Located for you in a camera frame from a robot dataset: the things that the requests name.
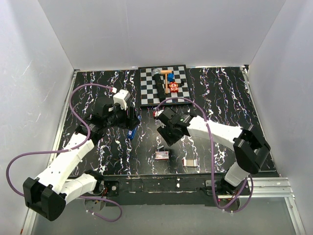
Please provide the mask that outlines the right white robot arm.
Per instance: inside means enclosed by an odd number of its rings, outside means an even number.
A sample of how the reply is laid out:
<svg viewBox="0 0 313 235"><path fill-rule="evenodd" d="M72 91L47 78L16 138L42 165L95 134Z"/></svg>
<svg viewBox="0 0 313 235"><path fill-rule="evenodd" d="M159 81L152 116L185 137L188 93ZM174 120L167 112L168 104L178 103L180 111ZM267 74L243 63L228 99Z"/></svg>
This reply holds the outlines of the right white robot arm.
<svg viewBox="0 0 313 235"><path fill-rule="evenodd" d="M257 174L270 152L270 145L262 131L255 125L243 128L204 120L196 114L176 113L171 108L155 111L154 118L161 122L157 128L168 146L183 136L198 137L219 143L234 151L236 161L222 177L219 188L226 194L234 194L242 181L250 174Z"/></svg>

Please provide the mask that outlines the blue black stapler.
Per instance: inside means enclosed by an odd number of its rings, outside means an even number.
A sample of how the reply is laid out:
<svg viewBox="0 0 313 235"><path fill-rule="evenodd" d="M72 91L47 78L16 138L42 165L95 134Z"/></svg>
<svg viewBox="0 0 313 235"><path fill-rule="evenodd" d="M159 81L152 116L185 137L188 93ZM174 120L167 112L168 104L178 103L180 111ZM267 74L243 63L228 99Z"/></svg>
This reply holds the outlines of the blue black stapler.
<svg viewBox="0 0 313 235"><path fill-rule="evenodd" d="M138 127L136 126L133 130L129 130L127 133L127 138L132 140L136 134Z"/></svg>

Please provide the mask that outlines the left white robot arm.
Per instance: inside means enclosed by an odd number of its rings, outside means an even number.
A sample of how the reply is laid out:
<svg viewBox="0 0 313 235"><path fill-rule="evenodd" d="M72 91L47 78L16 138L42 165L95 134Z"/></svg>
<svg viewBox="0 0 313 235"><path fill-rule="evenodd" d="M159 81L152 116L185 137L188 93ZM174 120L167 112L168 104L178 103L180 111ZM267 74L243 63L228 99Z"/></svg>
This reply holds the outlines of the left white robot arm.
<svg viewBox="0 0 313 235"><path fill-rule="evenodd" d="M103 138L106 129L119 127L134 130L140 123L134 106L127 101L130 94L120 90L112 103L103 97L96 100L94 110L86 115L76 128L66 147L69 152L59 154L36 179L27 178L23 193L27 207L49 221L56 220L66 204L85 193L98 196L105 191L105 183L97 173L87 171L80 177L67 181L69 175Z"/></svg>

